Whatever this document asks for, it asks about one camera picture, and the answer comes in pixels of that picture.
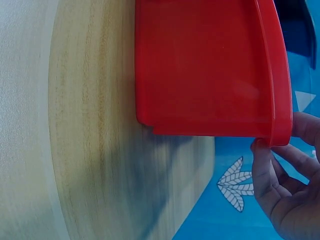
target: wood grain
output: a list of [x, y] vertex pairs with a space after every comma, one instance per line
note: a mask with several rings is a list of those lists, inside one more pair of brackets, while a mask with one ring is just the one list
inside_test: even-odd
[[131, 0], [0, 0], [0, 239], [171, 239], [214, 140], [135, 115]]

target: wooden board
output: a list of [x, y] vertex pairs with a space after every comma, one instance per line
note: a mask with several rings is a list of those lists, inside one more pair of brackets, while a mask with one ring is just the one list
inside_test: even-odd
[[1, 240], [171, 239], [209, 182], [213, 138], [136, 121], [134, 5], [0, 2]]

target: red plastic container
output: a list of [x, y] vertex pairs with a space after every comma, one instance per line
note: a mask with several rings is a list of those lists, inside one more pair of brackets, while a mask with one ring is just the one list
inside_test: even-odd
[[286, 145], [292, 94], [273, 0], [136, 0], [136, 114], [161, 135]]

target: fingernail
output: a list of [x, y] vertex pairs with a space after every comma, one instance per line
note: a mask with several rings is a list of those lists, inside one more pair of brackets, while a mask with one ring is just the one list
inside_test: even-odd
[[263, 139], [256, 138], [250, 146], [252, 152], [254, 152], [257, 148], [263, 148], [266, 146], [266, 143]]
[[256, 145], [257, 145], [257, 139], [255, 139], [255, 140], [253, 141], [253, 143], [251, 144], [251, 146], [250, 146], [251, 152], [254, 152], [254, 151], [255, 151]]

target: leaf pattern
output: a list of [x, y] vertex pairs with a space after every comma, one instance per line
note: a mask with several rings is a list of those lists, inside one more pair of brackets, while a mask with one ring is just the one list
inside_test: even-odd
[[254, 195], [254, 185], [252, 183], [241, 184], [241, 185], [230, 185], [227, 188], [235, 190], [238, 194], [243, 195], [243, 196], [253, 196]]
[[218, 185], [220, 191], [222, 192], [223, 196], [225, 197], [225, 199], [231, 203], [231, 205], [237, 209], [239, 212], [242, 212], [244, 210], [244, 200], [243, 198], [240, 196], [239, 193], [237, 193], [235, 190], [233, 189], [227, 189], [223, 186]]
[[250, 171], [242, 171], [242, 172], [237, 172], [233, 173], [229, 176], [222, 177], [218, 184], [223, 184], [223, 185], [236, 185], [239, 184], [249, 178], [251, 178], [251, 172]]
[[227, 171], [225, 171], [222, 178], [227, 177], [231, 174], [240, 172], [240, 169], [241, 169], [242, 164], [244, 162], [243, 160], [244, 160], [244, 158], [240, 157], [237, 161], [235, 161], [235, 163], [231, 167], [229, 167]]
[[252, 177], [251, 171], [240, 171], [243, 160], [243, 157], [237, 159], [217, 182], [217, 186], [225, 199], [239, 212], [242, 212], [245, 206], [242, 196], [254, 195], [254, 185], [252, 183], [240, 184]]

